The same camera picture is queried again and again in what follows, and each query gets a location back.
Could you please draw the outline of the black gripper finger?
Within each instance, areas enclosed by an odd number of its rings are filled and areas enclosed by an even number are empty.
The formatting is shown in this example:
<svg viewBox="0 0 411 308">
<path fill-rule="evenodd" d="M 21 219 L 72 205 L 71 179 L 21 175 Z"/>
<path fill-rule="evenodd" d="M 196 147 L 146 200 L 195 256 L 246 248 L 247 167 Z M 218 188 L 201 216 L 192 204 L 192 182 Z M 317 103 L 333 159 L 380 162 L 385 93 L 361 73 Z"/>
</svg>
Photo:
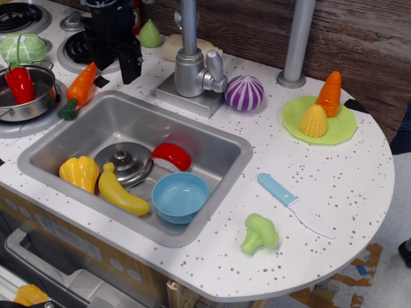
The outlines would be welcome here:
<svg viewBox="0 0 411 308">
<path fill-rule="evenodd" d="M 143 58 L 141 53 L 121 53 L 119 66 L 123 83 L 128 85 L 140 77 Z"/>
</svg>

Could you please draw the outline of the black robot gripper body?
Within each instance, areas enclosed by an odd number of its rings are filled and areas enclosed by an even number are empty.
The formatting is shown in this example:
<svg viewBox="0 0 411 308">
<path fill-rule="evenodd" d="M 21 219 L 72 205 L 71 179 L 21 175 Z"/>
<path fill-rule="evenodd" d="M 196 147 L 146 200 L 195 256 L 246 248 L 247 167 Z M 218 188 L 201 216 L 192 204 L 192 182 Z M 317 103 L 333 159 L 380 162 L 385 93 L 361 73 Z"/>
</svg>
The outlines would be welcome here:
<svg viewBox="0 0 411 308">
<path fill-rule="evenodd" d="M 92 61 L 103 71 L 119 61 L 121 53 L 141 53 L 134 36 L 133 1 L 82 1 L 91 13 L 81 20 Z"/>
</svg>

